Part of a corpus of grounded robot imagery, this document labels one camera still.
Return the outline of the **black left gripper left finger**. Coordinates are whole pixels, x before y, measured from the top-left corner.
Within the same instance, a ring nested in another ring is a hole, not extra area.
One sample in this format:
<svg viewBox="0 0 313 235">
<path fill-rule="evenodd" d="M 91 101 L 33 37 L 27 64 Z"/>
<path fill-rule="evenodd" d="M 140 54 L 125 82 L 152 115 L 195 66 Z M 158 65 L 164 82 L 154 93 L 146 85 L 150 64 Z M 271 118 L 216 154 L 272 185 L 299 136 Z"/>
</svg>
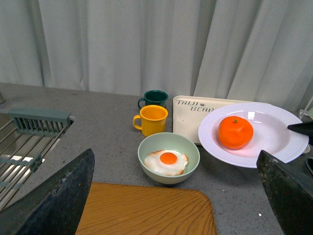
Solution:
<svg viewBox="0 0 313 235">
<path fill-rule="evenodd" d="M 2 235 L 73 235 L 89 195 L 94 153 L 87 149 L 0 212 Z"/>
</svg>

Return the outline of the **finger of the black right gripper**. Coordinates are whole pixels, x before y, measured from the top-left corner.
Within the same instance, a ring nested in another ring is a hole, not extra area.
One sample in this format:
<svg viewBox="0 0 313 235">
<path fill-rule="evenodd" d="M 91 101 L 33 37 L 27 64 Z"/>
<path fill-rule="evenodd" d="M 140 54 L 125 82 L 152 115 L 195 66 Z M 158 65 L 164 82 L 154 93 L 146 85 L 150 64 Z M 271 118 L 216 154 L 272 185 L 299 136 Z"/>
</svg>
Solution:
<svg viewBox="0 0 313 235">
<path fill-rule="evenodd" d="M 295 131 L 303 135 L 312 135 L 313 134 L 313 121 L 291 124 L 288 126 L 289 130 Z"/>
</svg>

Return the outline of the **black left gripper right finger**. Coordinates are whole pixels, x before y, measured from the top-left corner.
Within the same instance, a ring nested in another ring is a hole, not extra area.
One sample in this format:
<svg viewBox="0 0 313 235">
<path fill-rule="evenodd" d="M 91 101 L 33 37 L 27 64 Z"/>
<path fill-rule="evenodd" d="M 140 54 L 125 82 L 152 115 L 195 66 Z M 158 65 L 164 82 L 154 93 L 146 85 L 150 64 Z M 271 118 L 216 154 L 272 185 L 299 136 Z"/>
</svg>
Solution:
<svg viewBox="0 0 313 235">
<path fill-rule="evenodd" d="M 313 233 L 313 179 L 261 150 L 257 169 L 272 211 L 285 235 Z"/>
</svg>

